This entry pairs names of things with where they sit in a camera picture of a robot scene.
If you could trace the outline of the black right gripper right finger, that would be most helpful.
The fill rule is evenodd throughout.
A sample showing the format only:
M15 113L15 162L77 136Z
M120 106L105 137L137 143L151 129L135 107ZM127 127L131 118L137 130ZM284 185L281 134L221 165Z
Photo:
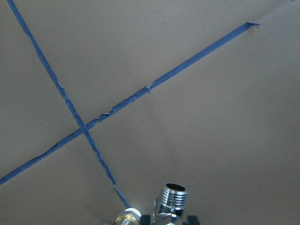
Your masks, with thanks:
M187 215L186 221L184 222L184 225L201 225L200 220L198 216L195 215Z

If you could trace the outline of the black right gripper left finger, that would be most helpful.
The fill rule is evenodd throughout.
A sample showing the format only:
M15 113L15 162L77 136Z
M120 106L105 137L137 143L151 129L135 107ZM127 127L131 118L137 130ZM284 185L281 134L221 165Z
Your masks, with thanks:
M140 225L153 225L153 216L142 215L140 218Z

